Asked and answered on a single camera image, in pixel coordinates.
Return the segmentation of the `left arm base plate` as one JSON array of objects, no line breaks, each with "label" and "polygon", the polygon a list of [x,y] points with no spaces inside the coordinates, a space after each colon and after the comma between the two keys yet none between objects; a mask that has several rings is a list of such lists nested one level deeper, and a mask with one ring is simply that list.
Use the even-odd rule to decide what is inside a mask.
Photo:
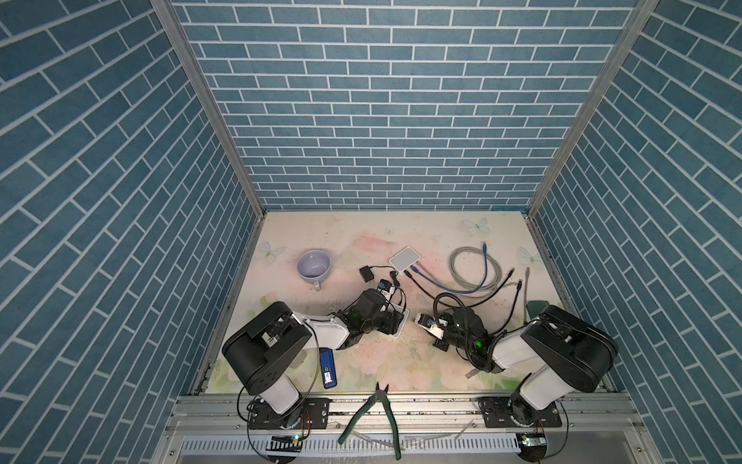
[{"label": "left arm base plate", "polygon": [[326,429],[328,413],[330,400],[323,397],[310,397],[299,401],[283,413],[276,413],[262,399],[247,407],[248,424],[251,429],[257,430]]}]

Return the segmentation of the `black power adapter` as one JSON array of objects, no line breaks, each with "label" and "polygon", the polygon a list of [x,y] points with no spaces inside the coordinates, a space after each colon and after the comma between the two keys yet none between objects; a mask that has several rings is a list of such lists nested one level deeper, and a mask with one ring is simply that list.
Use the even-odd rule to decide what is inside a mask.
[{"label": "black power adapter", "polygon": [[363,266],[359,268],[359,274],[364,282],[368,283],[375,280],[372,268],[370,266]]}]

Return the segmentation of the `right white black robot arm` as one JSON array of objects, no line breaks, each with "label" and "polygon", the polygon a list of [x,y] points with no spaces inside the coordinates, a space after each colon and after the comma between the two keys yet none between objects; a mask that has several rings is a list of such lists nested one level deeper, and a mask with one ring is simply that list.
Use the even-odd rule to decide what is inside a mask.
[{"label": "right white black robot arm", "polygon": [[539,359],[541,367],[527,374],[506,402],[510,419],[521,426],[535,425],[570,392],[594,392],[618,355],[610,336],[556,305],[548,305],[524,326],[498,334],[487,332],[468,307],[421,313],[415,322],[435,338],[438,348],[462,350],[477,371],[503,373]]}]

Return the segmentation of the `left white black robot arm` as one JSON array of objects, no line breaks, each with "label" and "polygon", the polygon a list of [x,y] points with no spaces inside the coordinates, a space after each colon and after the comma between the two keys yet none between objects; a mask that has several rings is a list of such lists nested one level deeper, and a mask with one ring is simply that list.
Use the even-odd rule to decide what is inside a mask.
[{"label": "left white black robot arm", "polygon": [[391,293],[367,289],[348,307],[311,316],[275,302],[222,344],[221,353],[247,393],[259,396],[278,415],[301,403],[299,390],[286,374],[307,349],[345,350],[374,332],[398,338],[410,315]]}]

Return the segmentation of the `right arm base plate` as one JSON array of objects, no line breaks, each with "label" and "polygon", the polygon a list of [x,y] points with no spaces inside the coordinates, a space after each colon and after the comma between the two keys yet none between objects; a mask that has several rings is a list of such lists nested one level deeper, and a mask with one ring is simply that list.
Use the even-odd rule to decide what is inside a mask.
[{"label": "right arm base plate", "polygon": [[487,428],[562,427],[562,416],[554,402],[545,409],[538,410],[519,394],[514,394],[514,396],[483,396],[477,400],[477,406]]}]

